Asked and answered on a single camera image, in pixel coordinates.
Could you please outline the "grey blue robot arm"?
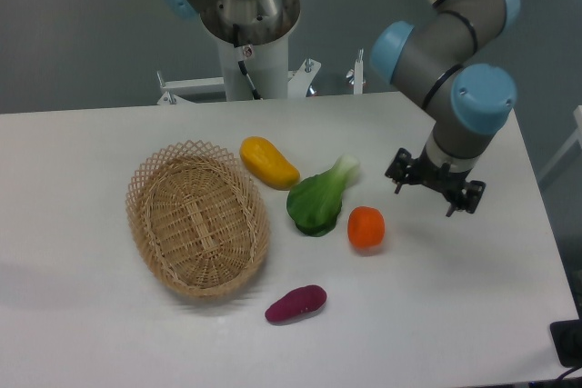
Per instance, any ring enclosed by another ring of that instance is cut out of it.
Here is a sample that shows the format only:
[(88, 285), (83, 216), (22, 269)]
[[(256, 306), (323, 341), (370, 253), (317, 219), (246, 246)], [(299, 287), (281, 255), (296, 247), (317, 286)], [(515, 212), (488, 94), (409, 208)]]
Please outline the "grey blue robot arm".
[[(288, 73), (288, 38), (299, 0), (165, 0), (181, 17), (199, 17), (214, 38), (229, 100), (302, 97)], [(511, 26), (520, 0), (428, 0), (436, 17), (417, 28), (390, 25), (370, 52), (373, 70), (434, 119), (420, 156), (399, 150), (387, 169), (397, 185), (423, 185), (451, 212), (473, 213), (485, 184), (469, 174), (517, 100), (503, 69), (469, 59)]]

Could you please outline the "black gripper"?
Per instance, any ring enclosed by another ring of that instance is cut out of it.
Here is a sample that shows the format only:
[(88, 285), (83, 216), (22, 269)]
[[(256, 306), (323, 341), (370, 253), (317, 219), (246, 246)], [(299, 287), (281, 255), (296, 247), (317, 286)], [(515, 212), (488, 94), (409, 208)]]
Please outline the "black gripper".
[(478, 208), (486, 184), (468, 181), (472, 170), (472, 162), (435, 164), (427, 151), (413, 158), (407, 149), (399, 148), (385, 171), (385, 177), (395, 184), (396, 194), (403, 186), (412, 184), (422, 184), (442, 194), (449, 202), (446, 217), (451, 217), (457, 211), (473, 214)]

